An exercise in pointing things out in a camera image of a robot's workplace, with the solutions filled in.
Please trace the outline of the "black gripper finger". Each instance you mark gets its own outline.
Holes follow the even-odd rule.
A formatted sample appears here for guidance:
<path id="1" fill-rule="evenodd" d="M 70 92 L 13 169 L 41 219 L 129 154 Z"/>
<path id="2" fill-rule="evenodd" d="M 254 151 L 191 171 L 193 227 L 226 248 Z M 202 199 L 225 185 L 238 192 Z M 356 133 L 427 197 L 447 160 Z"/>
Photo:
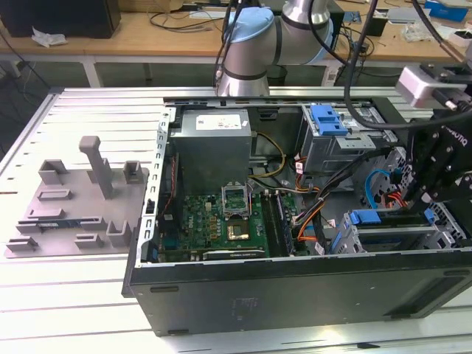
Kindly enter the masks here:
<path id="1" fill-rule="evenodd" d="M 418 202 L 424 193 L 433 201 L 445 200 L 445 189 L 440 172 L 445 134 L 442 131 L 410 131 L 406 149 L 406 162 L 411 178 L 403 194 L 408 202 Z"/>
<path id="2" fill-rule="evenodd" d="M 471 152 L 437 149 L 418 169 L 418 181 L 434 202 L 471 199 Z"/>

